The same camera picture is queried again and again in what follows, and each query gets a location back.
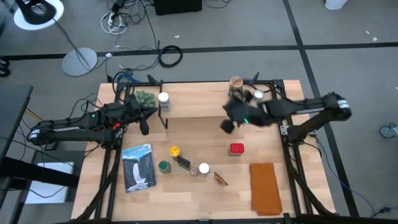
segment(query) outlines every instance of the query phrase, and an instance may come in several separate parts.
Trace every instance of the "orange cloth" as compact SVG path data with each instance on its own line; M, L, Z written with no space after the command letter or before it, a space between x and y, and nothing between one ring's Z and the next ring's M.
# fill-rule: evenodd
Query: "orange cloth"
M282 213L274 164L250 164L251 208L258 215Z

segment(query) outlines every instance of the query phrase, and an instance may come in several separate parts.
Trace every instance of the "book cover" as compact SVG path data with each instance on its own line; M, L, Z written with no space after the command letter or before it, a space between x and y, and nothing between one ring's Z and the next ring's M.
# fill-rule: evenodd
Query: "book cover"
M126 193L156 185L154 160L150 144L123 149L122 160Z

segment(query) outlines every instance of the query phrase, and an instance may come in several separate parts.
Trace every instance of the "black case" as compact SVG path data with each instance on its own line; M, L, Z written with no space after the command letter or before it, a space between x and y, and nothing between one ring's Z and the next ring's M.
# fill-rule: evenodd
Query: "black case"
M157 15L201 11L202 0L154 0Z

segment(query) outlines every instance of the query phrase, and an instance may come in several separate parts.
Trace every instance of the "red cube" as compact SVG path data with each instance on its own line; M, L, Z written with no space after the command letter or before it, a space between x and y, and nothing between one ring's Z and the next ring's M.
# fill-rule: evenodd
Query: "red cube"
M244 153L243 143L232 143L229 147L229 156L241 156Z

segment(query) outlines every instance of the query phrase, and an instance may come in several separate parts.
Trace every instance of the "wooden tabletop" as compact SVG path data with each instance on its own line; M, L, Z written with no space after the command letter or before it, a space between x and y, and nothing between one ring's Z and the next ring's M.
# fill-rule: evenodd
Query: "wooden tabletop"
M284 83L289 98L303 99L298 80L285 80ZM159 93L158 87L136 87L136 90L153 92L156 96ZM164 84L164 91L169 93L172 106L168 114L162 112L164 118L169 118L168 130L164 129L155 115L148 119L150 134L147 136L141 134L138 124L130 124L124 135L123 148L151 144L155 164L162 160L169 161L172 173L162 174L155 168L155 187L126 194L123 166L120 165L113 221L265 218L251 210L251 163L274 164L282 213L295 216L276 124L266 128L242 125L233 134L224 133L220 123L226 115L221 105L226 103L228 82ZM102 103L113 102L114 93L110 84L100 86L98 98ZM295 124L307 119L307 114L293 116ZM305 141L316 145L314 138L307 137ZM227 148L233 142L244 143L245 152L241 157L228 156ZM93 142L88 143L87 150L95 145ZM208 177L191 177L169 156L171 146L178 146L182 156L193 166L208 163L211 174ZM319 152L311 146L301 145L300 153L308 186L327 209L335 211ZM99 186L103 159L103 149L95 150L85 159L72 218L79 216L93 199ZM213 179L213 172L219 173L229 185L218 185ZM302 210L305 211L301 191L298 192ZM103 217L108 196L109 190L104 196Z

